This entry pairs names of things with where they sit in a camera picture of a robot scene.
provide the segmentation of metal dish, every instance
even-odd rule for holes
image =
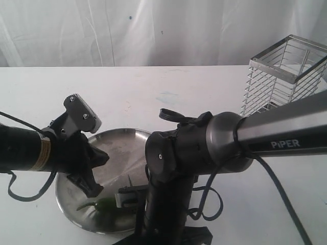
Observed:
[[[73,185],[65,174],[59,174],[56,182],[56,198],[64,215],[75,225],[84,230],[107,234],[131,231],[135,228],[135,214],[120,213],[101,214],[93,206],[76,209],[89,202],[102,198],[114,198],[119,188],[146,185],[145,175],[145,143],[150,133],[138,129],[115,129],[97,134],[89,142],[105,151],[110,159],[100,167],[93,169],[97,183],[104,189],[96,198],[86,195]]]

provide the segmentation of piper logo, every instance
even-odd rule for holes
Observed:
[[[297,139],[288,139],[288,140],[280,140],[280,141],[272,141],[271,146],[273,149],[283,149],[283,148],[292,148],[292,147],[300,147],[300,144]]]

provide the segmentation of metal wire basket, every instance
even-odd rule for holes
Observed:
[[[250,60],[242,116],[313,95],[327,63],[327,46],[290,35]]]

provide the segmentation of white tabletop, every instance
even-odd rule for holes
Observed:
[[[247,66],[203,67],[56,67],[0,68],[0,110],[45,127],[63,111],[63,100],[79,93],[100,117],[100,131],[139,128],[174,129],[159,119],[160,108],[187,116],[211,111],[240,112]],[[6,118],[0,122],[19,126]],[[326,156],[266,159],[272,166],[314,244],[327,240]],[[18,172],[13,190],[33,195],[48,173]],[[60,211],[54,184],[39,200],[21,203],[7,194],[10,176],[0,175],[1,244],[108,245],[121,235],[98,235],[73,225]],[[204,184],[202,176],[199,184]],[[263,168],[254,162],[243,173],[216,177],[213,187],[224,201],[213,222],[188,219],[189,226],[208,226],[214,244],[302,244],[283,202]],[[199,202],[195,193],[191,206]],[[205,213],[218,208],[209,195]]]

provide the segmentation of white curtain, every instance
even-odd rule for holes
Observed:
[[[327,0],[0,0],[0,66],[248,64],[326,30]]]

